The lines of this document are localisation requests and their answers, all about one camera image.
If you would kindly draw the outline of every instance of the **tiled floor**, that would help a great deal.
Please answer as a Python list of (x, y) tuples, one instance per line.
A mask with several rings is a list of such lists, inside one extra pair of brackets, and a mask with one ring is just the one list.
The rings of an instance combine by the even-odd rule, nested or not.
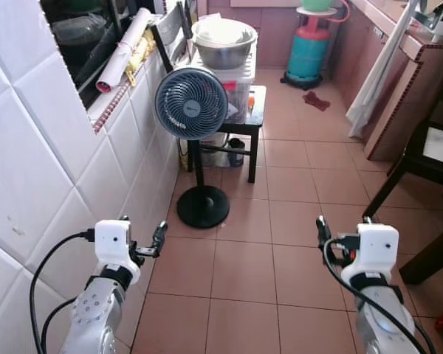
[[(322, 264), (315, 218), (323, 213), (334, 234), (353, 232), (389, 163), (368, 161), (347, 138), (346, 109), (331, 83), (315, 89), (332, 103), (320, 112), (279, 83), (280, 70), (257, 75), (267, 107), (256, 183), (247, 183), (246, 165), (206, 170), (231, 210), (217, 228), (194, 230), (175, 213), (177, 196), (194, 184), (180, 174), (133, 354), (364, 353), (353, 297)], [(399, 266), (443, 230), (442, 192), (407, 177), (377, 213), (401, 233)], [(443, 270), (418, 286), (406, 287), (396, 269), (394, 277), (443, 353), (433, 329), (443, 313)]]

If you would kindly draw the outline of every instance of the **round fan base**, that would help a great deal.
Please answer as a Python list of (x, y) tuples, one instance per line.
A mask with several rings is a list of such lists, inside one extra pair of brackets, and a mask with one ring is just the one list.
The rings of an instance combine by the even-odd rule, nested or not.
[(222, 190), (211, 186), (194, 187), (177, 201), (182, 222), (196, 229), (209, 229), (221, 223), (230, 211), (230, 202)]

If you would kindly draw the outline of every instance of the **metal robot arm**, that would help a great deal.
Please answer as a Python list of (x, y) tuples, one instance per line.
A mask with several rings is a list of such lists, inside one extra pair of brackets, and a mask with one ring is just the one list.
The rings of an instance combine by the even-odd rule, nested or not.
[[(317, 219), (319, 248), (332, 238), (325, 219)], [(390, 285), (391, 269), (397, 256), (399, 233), (392, 226), (371, 223), (357, 225), (357, 234), (340, 236), (343, 259), (330, 249), (328, 259), (343, 268), (341, 278), (387, 310), (412, 334), (415, 324), (398, 287)], [(418, 354), (407, 337), (378, 310), (356, 298), (357, 330), (368, 354)]]
[(168, 225), (154, 232), (150, 247), (131, 241), (128, 220), (100, 221), (95, 225), (95, 254), (102, 267), (90, 277), (85, 291), (72, 305), (71, 327), (61, 354), (115, 354), (115, 333), (121, 320), (125, 292), (140, 277), (144, 257), (158, 257)]

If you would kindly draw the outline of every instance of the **fan stand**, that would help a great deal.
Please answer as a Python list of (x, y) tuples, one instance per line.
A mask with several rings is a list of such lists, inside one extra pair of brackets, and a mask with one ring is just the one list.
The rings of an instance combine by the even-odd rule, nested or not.
[(205, 185), (200, 141), (189, 140), (188, 144), (193, 154), (197, 186), (180, 196), (177, 201), (177, 214), (189, 226), (209, 229), (228, 216), (230, 202), (222, 190)]

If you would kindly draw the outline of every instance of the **fan grille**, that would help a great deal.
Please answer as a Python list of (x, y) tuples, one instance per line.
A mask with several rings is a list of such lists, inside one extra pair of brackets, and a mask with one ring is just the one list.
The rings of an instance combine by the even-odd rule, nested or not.
[(170, 72), (156, 92), (156, 114), (173, 135), (200, 140), (215, 133), (227, 117), (222, 83), (208, 71), (183, 68)]

